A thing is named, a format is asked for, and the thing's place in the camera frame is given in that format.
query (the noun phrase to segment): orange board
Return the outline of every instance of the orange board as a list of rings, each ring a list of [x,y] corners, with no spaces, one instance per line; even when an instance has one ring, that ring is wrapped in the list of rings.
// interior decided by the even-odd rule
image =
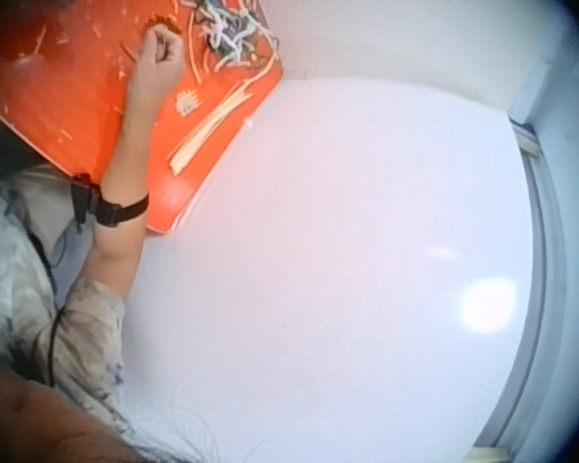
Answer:
[[[228,0],[233,7],[237,0]],[[22,139],[69,175],[90,173],[99,181],[120,130],[125,89],[133,62],[124,51],[137,51],[145,24],[169,17],[188,43],[191,10],[173,0],[75,0],[56,11],[12,14],[0,20],[0,119]],[[204,71],[205,39],[192,31],[198,85],[185,57],[187,73],[168,95],[152,135],[149,227],[168,232],[187,210],[231,140],[279,83],[282,67],[253,83],[253,96],[236,108],[177,176],[168,156],[237,82],[256,70]],[[262,54],[269,56],[267,45]],[[194,90],[201,106],[178,114],[177,94]]]

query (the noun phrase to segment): black wrist strap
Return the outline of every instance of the black wrist strap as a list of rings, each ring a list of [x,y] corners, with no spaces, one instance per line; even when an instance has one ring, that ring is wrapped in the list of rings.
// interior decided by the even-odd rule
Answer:
[[[86,223],[86,215],[92,214],[104,227],[115,228],[122,222],[142,215],[148,209],[149,197],[142,201],[122,207],[119,204],[106,202],[100,195],[100,188],[90,180],[88,174],[75,176],[70,186],[70,195],[75,212],[77,228]]]

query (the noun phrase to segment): fist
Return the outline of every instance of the fist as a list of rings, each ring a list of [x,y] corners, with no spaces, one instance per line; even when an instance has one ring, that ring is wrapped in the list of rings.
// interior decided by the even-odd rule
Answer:
[[[154,123],[163,99],[183,75],[184,42],[162,24],[151,27],[128,83],[126,113]]]

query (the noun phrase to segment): shirt sleeve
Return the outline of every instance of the shirt sleeve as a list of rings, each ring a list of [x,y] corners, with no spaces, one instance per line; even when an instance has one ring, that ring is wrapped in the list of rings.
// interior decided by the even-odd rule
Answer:
[[[118,433],[129,430],[122,413],[123,300],[104,285],[77,280],[56,330],[56,387]],[[42,342],[48,352],[50,332]]]

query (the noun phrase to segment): white surface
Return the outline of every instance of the white surface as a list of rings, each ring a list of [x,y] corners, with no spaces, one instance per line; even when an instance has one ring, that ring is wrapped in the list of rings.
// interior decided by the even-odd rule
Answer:
[[[520,463],[550,461],[579,423],[579,37],[568,38],[562,52],[568,68],[532,121],[553,178],[564,225],[566,303],[562,341],[553,379],[527,438]]]
[[[182,226],[147,241],[132,416],[205,461],[460,461],[516,354],[531,226],[504,112],[284,82]]]
[[[552,51],[552,3],[262,0],[262,7],[290,78],[422,83],[508,110]]]

